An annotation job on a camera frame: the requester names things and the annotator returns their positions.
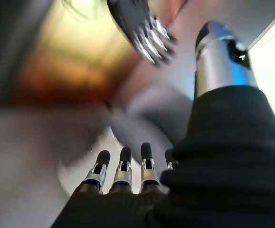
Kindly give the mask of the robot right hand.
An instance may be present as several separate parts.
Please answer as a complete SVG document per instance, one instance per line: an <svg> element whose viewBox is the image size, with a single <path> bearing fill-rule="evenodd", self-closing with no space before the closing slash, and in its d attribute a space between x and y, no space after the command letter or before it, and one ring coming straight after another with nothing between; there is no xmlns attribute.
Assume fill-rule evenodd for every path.
<svg viewBox="0 0 275 228"><path fill-rule="evenodd" d="M275 228L275 115L248 51L208 21L195 46L195 95L171 168L138 195L83 181L55 228Z"/></svg>

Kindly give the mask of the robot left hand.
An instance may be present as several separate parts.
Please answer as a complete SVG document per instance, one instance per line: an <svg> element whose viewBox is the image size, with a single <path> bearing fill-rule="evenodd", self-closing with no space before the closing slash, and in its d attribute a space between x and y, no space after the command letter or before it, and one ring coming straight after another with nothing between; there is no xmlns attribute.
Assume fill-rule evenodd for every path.
<svg viewBox="0 0 275 228"><path fill-rule="evenodd" d="M147 0L108 0L109 11L132 47L155 67L168 64L177 39L150 11Z"/></svg>

